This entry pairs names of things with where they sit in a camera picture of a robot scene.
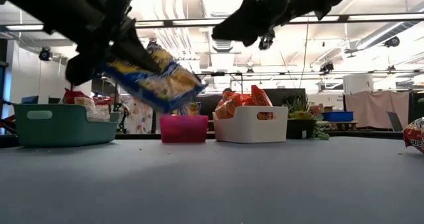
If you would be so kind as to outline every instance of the pink plastic bin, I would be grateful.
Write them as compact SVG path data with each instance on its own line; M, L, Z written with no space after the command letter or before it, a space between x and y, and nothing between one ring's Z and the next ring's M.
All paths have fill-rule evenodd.
M207 115L162 115L160 138L164 143L205 142Z

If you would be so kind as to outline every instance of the white plastic bin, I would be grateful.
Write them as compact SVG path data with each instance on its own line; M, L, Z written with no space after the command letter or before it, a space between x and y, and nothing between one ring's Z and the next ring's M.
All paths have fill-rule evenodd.
M259 112L272 112L274 119L259 120ZM213 113L215 138L237 143L285 142L287 119L287 107L241 106L231 119L218 119Z

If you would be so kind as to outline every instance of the blue container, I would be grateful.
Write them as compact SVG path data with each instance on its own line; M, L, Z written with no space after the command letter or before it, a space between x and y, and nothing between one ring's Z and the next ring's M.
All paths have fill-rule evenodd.
M325 112L324 121L331 122L344 122L344 121L353 121L353 112L344 111L344 112Z

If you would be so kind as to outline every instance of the desk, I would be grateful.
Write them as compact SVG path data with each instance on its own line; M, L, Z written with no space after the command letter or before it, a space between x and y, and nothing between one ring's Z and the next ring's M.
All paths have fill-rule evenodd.
M336 126L336 129L338 131L346 131L351 129L352 131L356 130L356 124L358 124L358 121L342 121L342 122L332 122L332 121L317 121L318 125L323 125L326 127L330 127L329 130L331 130L331 126Z
M352 137L4 148L0 223L424 223L423 167L402 140Z

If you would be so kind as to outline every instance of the teal plastic basket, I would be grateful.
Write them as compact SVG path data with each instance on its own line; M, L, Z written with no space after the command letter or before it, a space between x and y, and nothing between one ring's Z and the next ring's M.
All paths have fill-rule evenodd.
M103 144L115 139L118 113L110 122L87 120L84 106L14 105L19 145L26 147L75 147Z

